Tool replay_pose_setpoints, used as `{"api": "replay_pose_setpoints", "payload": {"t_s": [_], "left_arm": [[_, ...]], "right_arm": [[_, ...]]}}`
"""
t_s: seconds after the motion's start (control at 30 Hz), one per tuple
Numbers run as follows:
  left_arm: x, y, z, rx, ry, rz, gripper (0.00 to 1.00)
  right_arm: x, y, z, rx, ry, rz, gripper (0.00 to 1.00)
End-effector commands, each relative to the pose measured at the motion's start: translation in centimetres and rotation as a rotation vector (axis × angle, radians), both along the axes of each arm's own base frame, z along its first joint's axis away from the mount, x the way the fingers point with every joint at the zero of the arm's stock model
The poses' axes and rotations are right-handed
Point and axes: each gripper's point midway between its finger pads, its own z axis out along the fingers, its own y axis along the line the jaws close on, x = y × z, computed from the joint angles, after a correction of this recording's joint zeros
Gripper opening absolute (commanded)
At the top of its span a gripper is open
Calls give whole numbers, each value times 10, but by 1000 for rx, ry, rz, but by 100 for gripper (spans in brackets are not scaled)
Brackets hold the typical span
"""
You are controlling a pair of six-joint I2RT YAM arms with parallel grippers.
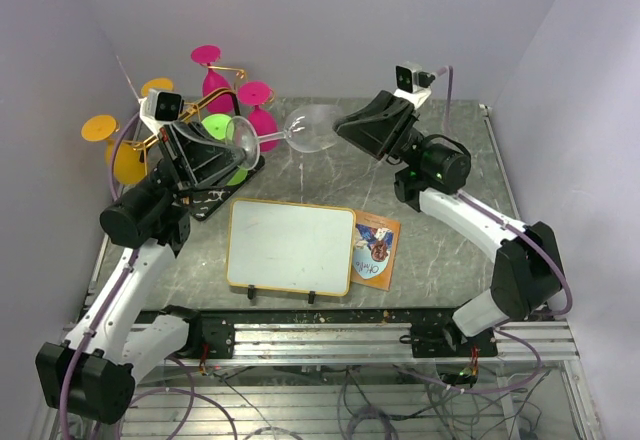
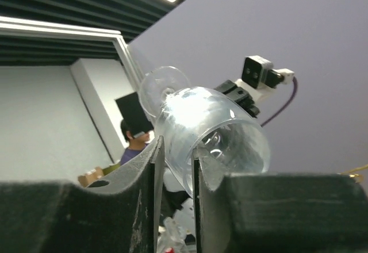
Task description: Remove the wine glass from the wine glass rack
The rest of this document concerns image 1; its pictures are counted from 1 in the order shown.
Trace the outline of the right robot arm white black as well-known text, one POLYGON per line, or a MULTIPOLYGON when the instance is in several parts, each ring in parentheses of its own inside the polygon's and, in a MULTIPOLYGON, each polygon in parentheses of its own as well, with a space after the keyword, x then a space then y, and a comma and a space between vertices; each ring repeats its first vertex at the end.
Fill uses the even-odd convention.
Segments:
POLYGON ((381 91, 364 108, 339 118, 334 132, 377 160, 402 164, 394 178, 396 198, 448 225, 478 247, 493 264, 490 287, 457 308, 440 333, 450 354, 465 354, 487 329, 528 317, 557 293, 570 289, 553 229, 526 224, 464 192, 471 154, 441 133, 418 131, 418 109, 427 93, 381 91))

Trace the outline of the clear wine glass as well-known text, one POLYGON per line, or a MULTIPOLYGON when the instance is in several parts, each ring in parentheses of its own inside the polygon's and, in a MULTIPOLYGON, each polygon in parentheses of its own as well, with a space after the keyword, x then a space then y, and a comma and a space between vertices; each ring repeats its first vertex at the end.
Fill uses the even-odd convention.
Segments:
POLYGON ((227 126, 224 141, 244 152, 242 167, 250 170, 259 162, 261 147, 266 143, 284 140, 293 150, 304 154, 331 148, 338 141, 334 124, 343 116, 337 105, 304 105, 286 117, 281 130, 264 135, 259 135, 248 119, 235 116, 227 126))

